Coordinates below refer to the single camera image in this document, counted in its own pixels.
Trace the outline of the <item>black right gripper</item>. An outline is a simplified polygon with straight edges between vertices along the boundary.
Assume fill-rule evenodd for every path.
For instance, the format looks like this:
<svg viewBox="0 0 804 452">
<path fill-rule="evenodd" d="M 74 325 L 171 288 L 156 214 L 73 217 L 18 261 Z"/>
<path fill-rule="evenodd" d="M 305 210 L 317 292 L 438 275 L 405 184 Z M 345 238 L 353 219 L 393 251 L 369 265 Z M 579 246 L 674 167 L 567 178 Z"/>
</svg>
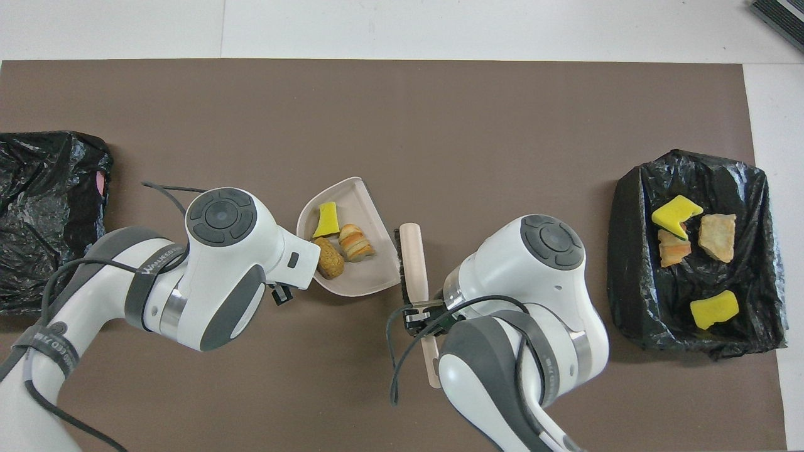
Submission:
<svg viewBox="0 0 804 452">
<path fill-rule="evenodd" d="M 443 301 L 425 301 L 414 303 L 404 309 L 404 327 L 406 331 L 422 331 L 433 321 L 433 336 L 447 335 L 459 321 L 466 319 L 462 313 L 445 316 Z"/>
</svg>

